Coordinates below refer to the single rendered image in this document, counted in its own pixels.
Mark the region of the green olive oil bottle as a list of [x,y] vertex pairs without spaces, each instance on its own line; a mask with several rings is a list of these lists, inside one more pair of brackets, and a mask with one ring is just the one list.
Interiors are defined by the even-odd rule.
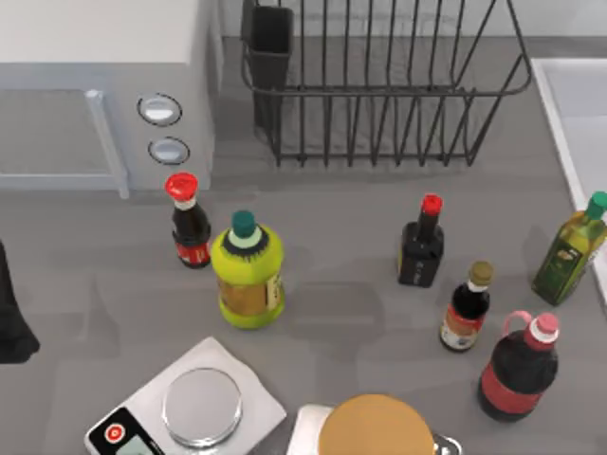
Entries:
[[596,191],[561,225],[532,282],[544,301],[558,306],[576,289],[607,238],[606,212],[607,192]]

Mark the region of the white kitchen scale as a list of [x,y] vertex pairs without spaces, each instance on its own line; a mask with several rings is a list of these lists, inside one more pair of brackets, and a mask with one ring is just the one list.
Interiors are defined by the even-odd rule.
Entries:
[[256,373],[214,337],[89,429],[89,455],[248,455],[286,418]]

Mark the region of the small microwave knob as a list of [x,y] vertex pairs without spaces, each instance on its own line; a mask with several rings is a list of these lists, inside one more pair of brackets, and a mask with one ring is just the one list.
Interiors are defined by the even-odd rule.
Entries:
[[151,141],[147,147],[149,156],[157,163],[177,166],[185,163],[190,157],[190,148],[181,139],[166,136]]

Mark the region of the dark jug with pink cap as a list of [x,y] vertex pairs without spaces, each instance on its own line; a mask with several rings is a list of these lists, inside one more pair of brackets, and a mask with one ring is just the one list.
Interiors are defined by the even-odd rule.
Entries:
[[550,312],[517,310],[506,317],[478,381],[477,399],[486,415],[513,423],[537,407],[559,370],[559,335],[560,321]]

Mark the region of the dark bottle with gold cap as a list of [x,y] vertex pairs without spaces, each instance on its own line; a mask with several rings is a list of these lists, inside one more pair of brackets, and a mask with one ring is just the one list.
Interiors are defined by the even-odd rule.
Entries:
[[493,273],[491,263],[476,261],[467,279],[454,289],[439,330],[448,350],[463,353],[475,344],[490,306],[488,287]]

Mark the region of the pale microwave oven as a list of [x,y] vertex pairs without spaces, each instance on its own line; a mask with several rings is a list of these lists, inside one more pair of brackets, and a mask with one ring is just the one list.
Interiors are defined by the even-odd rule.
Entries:
[[[173,173],[211,185],[214,107],[224,52],[218,0],[0,0],[0,191],[118,191],[84,92],[103,92],[132,191]],[[179,122],[157,127],[138,99],[176,99]],[[176,137],[177,166],[148,144]]]

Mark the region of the red-capped dark sauce bottle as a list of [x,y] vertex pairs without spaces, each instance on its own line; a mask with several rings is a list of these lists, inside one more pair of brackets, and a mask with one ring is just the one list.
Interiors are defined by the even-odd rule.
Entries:
[[212,227],[197,201],[198,180],[188,172],[173,173],[164,190],[173,199],[172,235],[178,259],[189,268],[204,268],[211,263]]

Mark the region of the square black bottle red cap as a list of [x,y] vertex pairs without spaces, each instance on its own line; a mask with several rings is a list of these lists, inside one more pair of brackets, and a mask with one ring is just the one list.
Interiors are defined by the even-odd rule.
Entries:
[[424,195],[416,221],[402,229],[397,256],[397,281],[423,288],[432,286],[441,264],[444,231],[438,224],[443,199],[435,193]]

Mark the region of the large microwave knob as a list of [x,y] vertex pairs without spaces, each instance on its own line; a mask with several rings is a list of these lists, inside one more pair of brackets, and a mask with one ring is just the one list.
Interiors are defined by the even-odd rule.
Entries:
[[161,93],[141,96],[137,102],[137,111],[144,121],[157,127],[176,124],[183,114],[176,99]]

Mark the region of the black cutlery holder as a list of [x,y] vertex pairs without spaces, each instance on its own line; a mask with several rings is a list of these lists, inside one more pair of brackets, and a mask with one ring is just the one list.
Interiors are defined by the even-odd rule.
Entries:
[[254,121],[269,139],[280,130],[282,93],[293,47],[293,22],[290,8],[243,0],[241,39],[251,80]]

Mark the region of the yellow-green bottle with teal cap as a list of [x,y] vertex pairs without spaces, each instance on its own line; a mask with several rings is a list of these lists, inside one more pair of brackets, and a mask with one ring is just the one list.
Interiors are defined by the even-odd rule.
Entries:
[[237,210],[231,225],[212,242],[212,269],[218,284],[219,309],[232,326],[262,328],[285,308],[281,277],[284,246],[270,227],[249,210]]

